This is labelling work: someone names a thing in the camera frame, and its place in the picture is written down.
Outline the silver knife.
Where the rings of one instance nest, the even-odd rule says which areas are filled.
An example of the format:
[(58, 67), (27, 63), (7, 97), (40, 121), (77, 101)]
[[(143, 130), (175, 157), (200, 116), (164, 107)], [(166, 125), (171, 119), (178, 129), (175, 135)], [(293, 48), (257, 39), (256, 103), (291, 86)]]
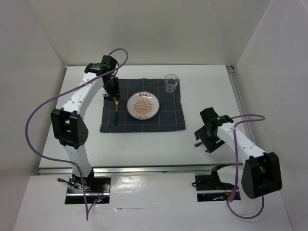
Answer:
[(197, 142), (197, 143), (194, 144), (195, 147), (198, 147), (200, 145), (203, 145), (203, 143), (202, 142)]

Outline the gold fork green handle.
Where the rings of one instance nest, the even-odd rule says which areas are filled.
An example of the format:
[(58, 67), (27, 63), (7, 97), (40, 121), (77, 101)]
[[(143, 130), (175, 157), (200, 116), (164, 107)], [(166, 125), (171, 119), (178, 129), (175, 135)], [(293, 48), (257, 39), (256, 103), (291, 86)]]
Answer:
[(114, 125), (115, 126), (118, 124), (118, 108), (119, 108), (119, 103), (120, 103), (120, 97), (117, 97), (115, 99), (115, 104), (116, 104), (115, 117), (114, 117)]

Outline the plate with orange sunburst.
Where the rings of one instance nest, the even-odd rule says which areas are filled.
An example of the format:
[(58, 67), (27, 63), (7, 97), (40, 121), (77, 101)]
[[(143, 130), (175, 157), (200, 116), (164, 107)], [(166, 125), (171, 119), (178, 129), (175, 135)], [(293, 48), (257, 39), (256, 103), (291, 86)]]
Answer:
[(132, 118), (137, 120), (148, 120), (158, 114), (160, 102), (153, 93), (141, 91), (132, 94), (128, 98), (126, 109)]

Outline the dark grey checked cloth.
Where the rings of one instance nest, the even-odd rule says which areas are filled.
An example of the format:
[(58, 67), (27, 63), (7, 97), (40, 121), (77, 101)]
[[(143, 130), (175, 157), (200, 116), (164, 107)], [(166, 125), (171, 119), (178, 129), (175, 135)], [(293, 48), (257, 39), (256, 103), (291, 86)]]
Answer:
[(104, 100), (101, 133), (186, 129), (179, 84), (169, 93), (163, 79), (120, 79), (119, 89), (119, 103)]

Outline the clear plastic cup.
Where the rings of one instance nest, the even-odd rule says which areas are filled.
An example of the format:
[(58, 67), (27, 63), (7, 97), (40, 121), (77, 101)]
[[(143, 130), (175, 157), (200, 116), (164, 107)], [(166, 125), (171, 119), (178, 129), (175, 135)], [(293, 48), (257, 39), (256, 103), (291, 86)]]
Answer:
[(164, 77), (165, 89), (168, 93), (173, 93), (176, 90), (176, 87), (179, 82), (179, 78), (175, 74), (167, 74)]

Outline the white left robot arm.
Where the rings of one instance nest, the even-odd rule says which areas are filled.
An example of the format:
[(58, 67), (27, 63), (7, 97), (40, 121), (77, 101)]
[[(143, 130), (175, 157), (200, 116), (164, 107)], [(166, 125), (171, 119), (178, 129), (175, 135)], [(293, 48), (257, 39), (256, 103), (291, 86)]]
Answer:
[(118, 67), (118, 62), (110, 55), (105, 55), (100, 63), (86, 66), (81, 81), (83, 87), (74, 92), (60, 109), (51, 112), (51, 123), (55, 138), (66, 150), (72, 165), (72, 178), (84, 192), (90, 192), (95, 186), (94, 171), (88, 161), (85, 142), (89, 130), (84, 123), (88, 106), (96, 93), (103, 89), (103, 97), (111, 102), (120, 99), (120, 90), (116, 72), (93, 80)]

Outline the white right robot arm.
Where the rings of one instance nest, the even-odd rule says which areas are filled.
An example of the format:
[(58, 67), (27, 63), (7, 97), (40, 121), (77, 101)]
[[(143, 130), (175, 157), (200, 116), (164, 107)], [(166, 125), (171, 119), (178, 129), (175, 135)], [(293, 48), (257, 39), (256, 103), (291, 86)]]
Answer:
[(242, 186), (246, 196), (255, 199), (282, 189), (280, 161), (274, 153), (267, 153), (256, 146), (237, 127), (228, 115), (219, 116), (214, 108), (200, 112), (204, 125), (194, 135), (212, 153), (222, 145), (228, 145), (235, 154), (235, 168), (225, 166), (211, 175), (210, 183), (216, 189), (226, 183)]

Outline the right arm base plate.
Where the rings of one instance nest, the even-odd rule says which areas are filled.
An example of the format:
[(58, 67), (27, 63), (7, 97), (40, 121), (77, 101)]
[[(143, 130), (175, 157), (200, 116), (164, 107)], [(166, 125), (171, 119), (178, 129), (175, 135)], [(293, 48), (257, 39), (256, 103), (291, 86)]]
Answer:
[(232, 184), (223, 183), (217, 172), (195, 176), (192, 186), (196, 188), (198, 202), (226, 201), (234, 189)]

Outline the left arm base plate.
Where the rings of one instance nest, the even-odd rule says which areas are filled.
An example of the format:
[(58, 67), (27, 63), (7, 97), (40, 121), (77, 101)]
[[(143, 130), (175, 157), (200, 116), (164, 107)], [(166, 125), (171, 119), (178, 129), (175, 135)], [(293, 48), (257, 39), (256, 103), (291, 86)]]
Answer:
[[(84, 204), (83, 189), (81, 183), (77, 183), (70, 176), (68, 182), (67, 191), (65, 196), (66, 205), (78, 205)], [(97, 200), (98, 204), (108, 204), (110, 201), (110, 177), (97, 177), (94, 178), (94, 183), (91, 187), (86, 186), (85, 195), (87, 203), (92, 204)]]

